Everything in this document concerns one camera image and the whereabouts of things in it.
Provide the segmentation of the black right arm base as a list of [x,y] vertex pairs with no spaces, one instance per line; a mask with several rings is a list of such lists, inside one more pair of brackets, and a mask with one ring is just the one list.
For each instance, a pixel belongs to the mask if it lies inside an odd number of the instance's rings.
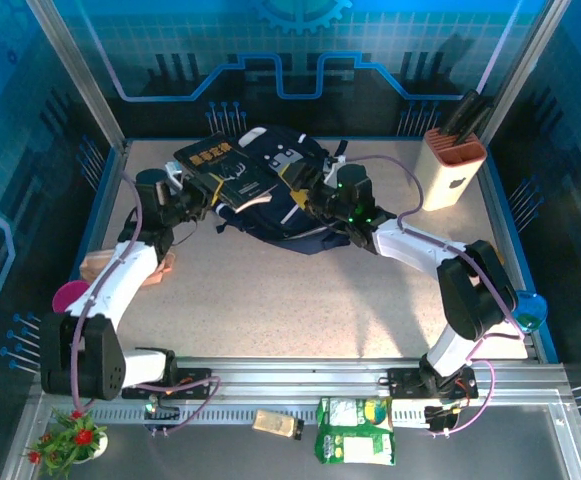
[[392,368],[387,371],[390,396],[394,399],[477,399],[474,370],[464,367],[448,377],[422,368]]

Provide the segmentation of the pink pencil case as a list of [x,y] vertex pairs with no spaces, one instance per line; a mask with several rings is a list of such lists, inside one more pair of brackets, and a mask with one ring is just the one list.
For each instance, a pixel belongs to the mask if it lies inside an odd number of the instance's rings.
[[[92,284],[112,259],[114,253],[113,249],[89,252],[79,267],[80,278],[88,284]],[[143,282],[142,287],[161,283],[163,277],[172,271],[175,260],[176,255],[173,252],[168,252],[156,270]]]

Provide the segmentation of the cream knife block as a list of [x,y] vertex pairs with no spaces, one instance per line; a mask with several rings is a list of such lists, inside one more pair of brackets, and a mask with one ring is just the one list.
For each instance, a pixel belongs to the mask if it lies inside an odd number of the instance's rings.
[[425,211],[456,204],[487,157],[487,151],[472,133],[462,143],[457,136],[441,135],[439,128],[428,130],[415,162],[414,174],[423,190]]

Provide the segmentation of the aluminium frame post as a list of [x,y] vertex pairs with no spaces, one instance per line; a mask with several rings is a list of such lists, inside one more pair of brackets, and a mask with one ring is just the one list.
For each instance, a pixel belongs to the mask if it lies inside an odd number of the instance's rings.
[[25,0],[109,145],[125,152],[123,134],[53,0]]
[[545,0],[514,68],[506,77],[500,92],[495,96],[494,109],[482,127],[479,138],[485,146],[488,146],[494,138],[524,84],[536,68],[570,3],[571,0]]

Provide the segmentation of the black book antler print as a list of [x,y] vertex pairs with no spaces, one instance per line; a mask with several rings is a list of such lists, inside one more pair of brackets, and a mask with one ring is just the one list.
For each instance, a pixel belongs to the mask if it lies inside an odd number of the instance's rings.
[[278,186],[273,172],[223,134],[183,147],[174,153],[174,158],[201,181],[221,180],[216,204],[224,203],[236,213],[270,202]]

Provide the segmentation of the pink plastic goblet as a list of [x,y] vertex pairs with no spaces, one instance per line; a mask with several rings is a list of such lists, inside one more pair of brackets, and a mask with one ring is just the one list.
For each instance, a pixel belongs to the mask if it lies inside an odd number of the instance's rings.
[[90,284],[84,280],[72,280],[62,285],[52,298],[52,310],[54,313],[63,313],[83,293],[85,293]]

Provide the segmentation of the green snack packet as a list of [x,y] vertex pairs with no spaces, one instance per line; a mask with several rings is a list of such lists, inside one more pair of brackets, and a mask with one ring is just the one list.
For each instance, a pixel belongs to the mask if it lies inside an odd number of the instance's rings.
[[390,433],[324,429],[317,434],[314,453],[322,464],[396,463],[394,438]]

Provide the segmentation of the navy blue backpack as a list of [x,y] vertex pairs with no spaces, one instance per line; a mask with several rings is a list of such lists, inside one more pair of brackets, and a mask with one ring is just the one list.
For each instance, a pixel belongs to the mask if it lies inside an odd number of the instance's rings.
[[304,255],[350,244],[339,221],[310,217],[292,199],[289,187],[278,176],[283,167],[296,161],[321,170],[330,157],[327,149],[305,133],[277,125],[254,127],[238,139],[238,144],[273,174],[277,186],[271,191],[270,201],[239,213],[226,203],[219,203],[214,208],[224,220],[216,228],[219,233],[234,227],[264,243]]

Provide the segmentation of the small beige packet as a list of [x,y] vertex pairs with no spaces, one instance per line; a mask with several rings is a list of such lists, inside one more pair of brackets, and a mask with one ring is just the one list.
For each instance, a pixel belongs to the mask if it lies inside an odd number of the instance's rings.
[[299,441],[303,436],[304,421],[288,414],[258,409],[255,412],[252,429]]

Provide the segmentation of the aluminium front rail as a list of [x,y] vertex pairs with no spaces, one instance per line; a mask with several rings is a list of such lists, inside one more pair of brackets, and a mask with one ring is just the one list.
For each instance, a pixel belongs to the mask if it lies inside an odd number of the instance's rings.
[[[372,396],[384,389],[379,379],[392,368],[418,368],[408,359],[291,359],[181,357],[183,369],[206,368],[221,380],[224,403],[299,404],[326,395]],[[571,388],[560,364],[478,360],[472,364],[479,393],[494,388],[499,403],[533,403],[544,396],[569,396]]]

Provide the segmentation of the blue plastic goblet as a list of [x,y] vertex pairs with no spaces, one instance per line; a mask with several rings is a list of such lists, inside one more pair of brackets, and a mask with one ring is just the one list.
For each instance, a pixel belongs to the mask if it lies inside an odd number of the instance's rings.
[[525,290],[517,290],[516,297],[514,320],[524,334],[535,332],[547,319],[547,301],[540,294]]

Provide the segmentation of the potted plant red flowers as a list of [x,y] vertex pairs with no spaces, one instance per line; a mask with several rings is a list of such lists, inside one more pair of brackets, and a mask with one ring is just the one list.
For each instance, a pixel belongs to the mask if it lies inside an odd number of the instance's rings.
[[75,464],[99,458],[108,447],[105,427],[99,427],[89,412],[74,410],[67,414],[52,410],[54,423],[22,456],[39,466],[50,477],[68,478]]

